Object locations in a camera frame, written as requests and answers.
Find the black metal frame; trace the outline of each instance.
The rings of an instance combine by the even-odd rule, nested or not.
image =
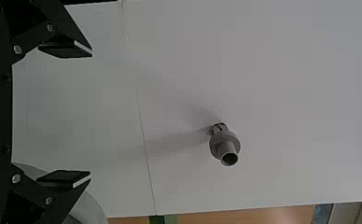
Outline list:
[[[48,189],[11,164],[11,66],[36,47],[59,58],[90,57],[91,45],[63,4],[95,2],[105,0],[0,0],[0,223],[62,223],[90,183]]]

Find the green object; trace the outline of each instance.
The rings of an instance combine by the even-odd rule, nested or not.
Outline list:
[[[166,224],[177,224],[177,215],[165,216],[164,221]]]
[[[149,217],[149,224],[166,224],[163,216]]]

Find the pipe fitting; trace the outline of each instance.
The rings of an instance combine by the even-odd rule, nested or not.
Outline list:
[[[209,142],[211,154],[225,166],[232,166],[239,160],[241,144],[237,135],[228,129],[224,123],[218,123],[211,128]]]

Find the bolt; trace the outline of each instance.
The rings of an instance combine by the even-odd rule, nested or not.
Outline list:
[[[48,197],[48,198],[45,200],[45,203],[46,203],[46,204],[52,203],[52,198],[51,198],[51,197]]]
[[[13,175],[12,176],[12,183],[17,184],[21,181],[21,176],[20,175]]]
[[[49,32],[53,32],[53,26],[52,25],[48,25],[47,28],[48,28]]]
[[[213,125],[213,127],[211,127],[210,134],[214,135],[216,133],[222,132],[223,130],[227,130],[227,129],[228,129],[228,127],[226,124],[218,123],[218,124]]]
[[[16,53],[16,54],[22,54],[23,53],[23,49],[21,48],[21,46],[19,45],[15,45],[13,47],[13,51]]]

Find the gray plastic fitting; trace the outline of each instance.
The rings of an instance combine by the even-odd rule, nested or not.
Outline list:
[[[215,124],[211,128],[209,142],[211,154],[225,166],[232,166],[239,160],[241,144],[236,134],[224,123]]]

